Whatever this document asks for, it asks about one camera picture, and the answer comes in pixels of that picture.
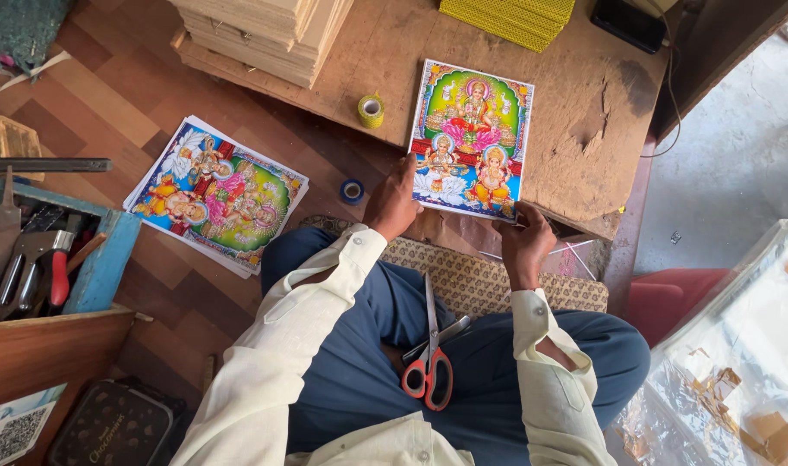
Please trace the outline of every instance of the patterned cushion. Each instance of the patterned cushion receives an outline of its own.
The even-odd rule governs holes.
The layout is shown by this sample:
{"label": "patterned cushion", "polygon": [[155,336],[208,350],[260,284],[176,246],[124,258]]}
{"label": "patterned cushion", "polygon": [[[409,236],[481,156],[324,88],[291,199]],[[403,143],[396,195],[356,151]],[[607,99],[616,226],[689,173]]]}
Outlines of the patterned cushion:
{"label": "patterned cushion", "polygon": [[[330,216],[311,216],[299,223],[337,236],[351,225],[351,221]],[[403,237],[394,239],[380,259],[431,273],[435,293],[458,318],[511,310],[509,278],[499,262]],[[553,309],[607,311],[608,291],[603,283],[548,273],[541,273],[538,279]]]}

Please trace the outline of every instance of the hindu deity poster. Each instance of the hindu deity poster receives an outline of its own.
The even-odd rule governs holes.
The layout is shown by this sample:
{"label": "hindu deity poster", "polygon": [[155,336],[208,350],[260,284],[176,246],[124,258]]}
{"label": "hindu deity poster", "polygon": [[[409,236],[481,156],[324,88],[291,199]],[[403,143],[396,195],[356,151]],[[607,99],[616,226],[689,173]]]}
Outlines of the hindu deity poster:
{"label": "hindu deity poster", "polygon": [[413,199],[515,223],[534,86],[426,60],[410,151]]}
{"label": "hindu deity poster", "polygon": [[123,207],[246,277],[307,189],[307,177],[191,116]]}

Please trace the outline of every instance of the blue trousers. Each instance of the blue trousers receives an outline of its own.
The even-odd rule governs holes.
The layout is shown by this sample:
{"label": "blue trousers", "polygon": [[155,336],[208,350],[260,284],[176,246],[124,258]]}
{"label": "blue trousers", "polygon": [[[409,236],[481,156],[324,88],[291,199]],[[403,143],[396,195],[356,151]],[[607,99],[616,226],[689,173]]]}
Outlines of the blue trousers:
{"label": "blue trousers", "polygon": [[[262,291],[335,240],[317,228],[274,239],[262,260]],[[401,389],[380,349],[382,342],[408,350],[428,338],[423,278],[416,270],[378,261],[355,299],[303,376],[305,387],[290,406],[288,453],[313,451],[354,430],[422,410],[434,430],[455,449],[470,450],[479,466],[529,464],[511,313],[479,318],[442,345],[454,385],[449,405],[434,412]],[[605,428],[644,382],[648,345],[615,316],[575,310],[554,315],[593,360],[599,384],[593,409]],[[454,316],[439,304],[438,320],[444,327]]]}

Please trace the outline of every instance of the shirt cuff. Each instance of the shirt cuff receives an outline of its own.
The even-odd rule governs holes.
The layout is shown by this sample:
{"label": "shirt cuff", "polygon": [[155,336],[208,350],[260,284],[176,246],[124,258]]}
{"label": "shirt cuff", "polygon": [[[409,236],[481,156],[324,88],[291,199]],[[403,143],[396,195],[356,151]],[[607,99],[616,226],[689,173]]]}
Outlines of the shirt cuff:
{"label": "shirt cuff", "polygon": [[339,250],[344,258],[353,261],[368,275],[387,246],[388,241],[376,230],[362,223],[356,223],[330,247]]}
{"label": "shirt cuff", "polygon": [[511,295],[515,357],[539,344],[550,329],[558,327],[543,289],[513,291]]}

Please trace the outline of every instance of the blue tape roll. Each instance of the blue tape roll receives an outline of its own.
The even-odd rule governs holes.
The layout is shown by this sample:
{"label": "blue tape roll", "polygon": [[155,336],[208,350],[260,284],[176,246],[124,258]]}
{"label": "blue tape roll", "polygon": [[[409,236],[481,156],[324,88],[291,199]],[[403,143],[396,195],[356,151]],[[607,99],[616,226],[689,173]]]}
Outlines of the blue tape roll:
{"label": "blue tape roll", "polygon": [[339,187],[339,196],[342,196],[346,204],[358,206],[365,196],[365,187],[359,180],[348,179]]}

